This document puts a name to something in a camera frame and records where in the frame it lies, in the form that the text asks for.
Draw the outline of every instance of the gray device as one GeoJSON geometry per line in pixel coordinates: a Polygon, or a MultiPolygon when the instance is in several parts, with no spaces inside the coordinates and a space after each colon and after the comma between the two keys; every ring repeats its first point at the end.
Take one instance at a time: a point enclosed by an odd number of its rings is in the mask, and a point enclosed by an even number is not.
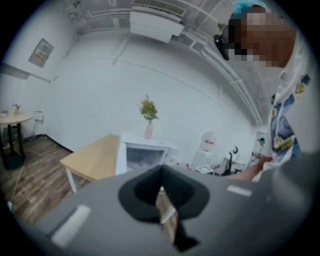
{"type": "Polygon", "coordinates": [[[259,182],[168,166],[129,172],[86,186],[36,228],[21,227],[38,248],[52,255],[268,255],[288,241],[308,216],[318,189],[319,167],[317,153],[268,170],[259,182]],[[180,241],[174,245],[153,211],[153,194],[159,186],[180,216],[182,236],[177,234],[180,241]],[[88,206],[91,214],[62,250],[50,237],[78,205],[88,206]]]}

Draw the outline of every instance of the person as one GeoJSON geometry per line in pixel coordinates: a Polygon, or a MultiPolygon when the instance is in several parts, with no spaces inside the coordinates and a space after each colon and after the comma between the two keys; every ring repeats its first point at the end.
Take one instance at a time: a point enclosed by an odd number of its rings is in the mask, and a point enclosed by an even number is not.
{"type": "Polygon", "coordinates": [[[258,142],[260,144],[260,148],[259,148],[257,153],[255,153],[255,152],[251,153],[252,156],[254,157],[253,160],[252,160],[251,165],[257,164],[265,154],[265,142],[266,142],[265,138],[258,139],[258,142]]]}
{"type": "Polygon", "coordinates": [[[258,57],[283,70],[268,118],[267,147],[259,162],[229,178],[259,181],[302,152],[319,150],[318,66],[302,33],[271,13],[261,0],[238,0],[221,40],[235,55],[258,57]]]}

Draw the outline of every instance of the wooden table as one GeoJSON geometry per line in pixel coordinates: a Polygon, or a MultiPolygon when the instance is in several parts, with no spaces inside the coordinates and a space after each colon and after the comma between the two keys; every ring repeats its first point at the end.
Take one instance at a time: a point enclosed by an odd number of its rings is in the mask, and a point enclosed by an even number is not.
{"type": "Polygon", "coordinates": [[[74,193],[77,176],[94,182],[116,175],[118,144],[119,136],[110,134],[60,160],[74,193]]]}
{"type": "Polygon", "coordinates": [[[1,138],[1,132],[0,132],[0,153],[2,157],[3,167],[5,169],[15,170],[24,164],[26,155],[25,155],[23,143],[22,143],[21,123],[31,120],[32,118],[33,116],[31,114],[9,114],[7,116],[0,115],[0,126],[1,125],[8,126],[8,140],[10,145],[10,154],[6,156],[2,138],[1,138]],[[11,125],[17,126],[17,135],[18,135],[20,153],[17,153],[14,150],[14,145],[12,142],[11,125]]]}

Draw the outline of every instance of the green leaves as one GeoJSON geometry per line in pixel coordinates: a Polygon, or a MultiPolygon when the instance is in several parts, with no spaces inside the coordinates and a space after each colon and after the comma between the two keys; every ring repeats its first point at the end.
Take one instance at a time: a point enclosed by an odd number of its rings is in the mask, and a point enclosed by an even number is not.
{"type": "Polygon", "coordinates": [[[148,95],[145,96],[146,99],[140,101],[140,113],[143,117],[148,120],[150,123],[153,119],[159,119],[157,117],[158,110],[156,109],[155,104],[151,101],[148,95]]]}

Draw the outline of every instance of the round table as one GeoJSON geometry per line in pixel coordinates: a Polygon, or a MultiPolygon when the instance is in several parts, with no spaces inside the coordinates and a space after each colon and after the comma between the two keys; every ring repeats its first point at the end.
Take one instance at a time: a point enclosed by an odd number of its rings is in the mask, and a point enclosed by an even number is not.
{"type": "Polygon", "coordinates": [[[0,154],[2,157],[3,167],[7,170],[15,170],[23,166],[26,155],[23,148],[22,135],[21,135],[21,123],[31,120],[33,116],[31,114],[9,114],[7,116],[0,115],[0,154]],[[1,125],[8,126],[8,140],[10,145],[10,154],[5,155],[3,142],[1,138],[1,125]],[[15,152],[14,145],[12,142],[11,125],[16,125],[19,151],[15,152]]]}

